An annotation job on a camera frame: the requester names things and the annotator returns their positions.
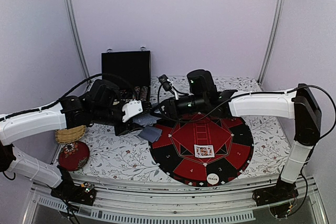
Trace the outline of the red floral round cushion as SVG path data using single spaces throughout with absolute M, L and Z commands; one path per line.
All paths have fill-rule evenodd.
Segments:
M 58 155 L 58 164 L 69 172 L 83 168 L 90 157 L 90 150 L 86 143 L 76 141 L 66 144 Z

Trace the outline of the black poker chip case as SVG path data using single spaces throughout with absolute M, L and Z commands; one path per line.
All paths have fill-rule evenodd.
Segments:
M 149 87 L 147 101 L 150 100 L 151 88 L 151 52 L 108 51 L 101 54 L 101 71 L 104 79 L 119 87 L 123 100 L 140 99 L 142 86 Z

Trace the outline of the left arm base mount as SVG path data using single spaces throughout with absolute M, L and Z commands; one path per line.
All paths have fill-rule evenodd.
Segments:
M 51 196 L 55 198 L 87 206 L 93 206 L 96 194 L 95 185 L 89 182 L 75 185 L 73 181 L 63 180 L 56 188 L 51 189 Z

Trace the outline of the round red black poker mat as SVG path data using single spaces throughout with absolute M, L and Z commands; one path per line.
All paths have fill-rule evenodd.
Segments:
M 170 178 L 194 187 L 224 185 L 248 167 L 254 151 L 249 126 L 242 118 L 184 117 L 187 123 L 159 120 L 160 138 L 150 153 Z

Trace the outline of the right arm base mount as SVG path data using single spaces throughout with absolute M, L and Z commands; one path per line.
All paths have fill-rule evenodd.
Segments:
M 289 216 L 298 195 L 296 183 L 290 184 L 278 178 L 274 186 L 254 190 L 252 199 L 257 206 L 271 205 L 270 213 L 275 218 L 282 219 Z

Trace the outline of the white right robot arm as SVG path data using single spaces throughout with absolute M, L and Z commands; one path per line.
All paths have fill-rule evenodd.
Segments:
M 324 137 L 321 134 L 322 112 L 310 91 L 312 85 L 301 83 L 294 89 L 283 91 L 233 90 L 220 93 L 212 74 L 208 70 L 197 69 L 187 74 L 191 94 L 179 97 L 166 75 L 158 80 L 165 91 L 175 96 L 158 101 L 150 111 L 153 116 L 180 123 L 182 115 L 204 111 L 206 116 L 223 118 L 275 116 L 295 120 L 295 142 L 279 175 L 280 183 L 271 190 L 271 196 L 276 201 L 282 201 L 291 194 L 291 185 L 301 174 L 316 144 Z

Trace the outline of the woven bamboo tray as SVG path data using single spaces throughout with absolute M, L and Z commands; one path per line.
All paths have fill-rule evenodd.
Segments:
M 68 144 L 80 140 L 86 132 L 86 126 L 81 125 L 71 129 L 57 130 L 55 140 L 59 144 Z

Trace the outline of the aluminium frame post left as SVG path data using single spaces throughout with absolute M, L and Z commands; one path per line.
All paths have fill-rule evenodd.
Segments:
M 87 62 L 83 53 L 82 44 L 80 41 L 79 31 L 77 27 L 75 12 L 74 12 L 74 6 L 72 3 L 72 0 L 64 0 L 65 2 L 65 8 L 67 12 L 67 16 L 69 19 L 69 25 L 70 25 L 70 31 L 71 35 L 75 44 L 75 50 L 79 59 L 80 68 L 82 70 L 84 78 L 88 78 L 90 76 L 89 68 L 87 66 Z

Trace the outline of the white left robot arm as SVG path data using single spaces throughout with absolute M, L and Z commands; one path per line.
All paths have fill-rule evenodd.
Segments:
M 8 115 L 1 115 L 1 172 L 13 172 L 57 188 L 67 200 L 78 195 L 78 188 L 63 168 L 33 158 L 14 142 L 40 133 L 73 129 L 92 124 L 110 125 L 118 133 L 129 132 L 132 118 L 145 112 L 150 104 L 139 98 L 121 99 L 119 87 L 97 79 L 81 96 L 65 95 L 55 102 Z

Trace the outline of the far right chip row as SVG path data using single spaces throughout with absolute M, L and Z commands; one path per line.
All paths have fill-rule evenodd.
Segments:
M 142 86 L 140 90 L 140 100 L 146 101 L 148 99 L 148 94 L 149 94 L 149 87 Z

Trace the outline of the white blue dealer button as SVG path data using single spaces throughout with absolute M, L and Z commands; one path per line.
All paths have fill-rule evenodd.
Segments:
M 207 175 L 206 180 L 210 185 L 216 185 L 219 182 L 219 176 L 215 173 L 211 173 Z

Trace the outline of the blue playing card deck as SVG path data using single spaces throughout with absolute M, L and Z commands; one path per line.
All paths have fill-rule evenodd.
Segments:
M 158 119 L 159 118 L 156 116 L 152 116 L 150 114 L 139 114 L 132 118 L 134 123 L 141 126 L 153 125 Z

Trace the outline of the floral white tablecloth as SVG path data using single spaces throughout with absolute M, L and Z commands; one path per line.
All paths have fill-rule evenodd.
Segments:
M 251 130 L 254 151 L 248 167 L 237 178 L 280 173 L 290 145 L 278 120 L 269 116 L 246 116 L 243 120 Z M 90 157 L 74 174 L 81 179 L 177 182 L 159 168 L 151 156 L 150 143 L 138 135 L 136 131 L 116 136 L 113 127 L 99 124 L 88 128 L 82 142 L 88 145 Z

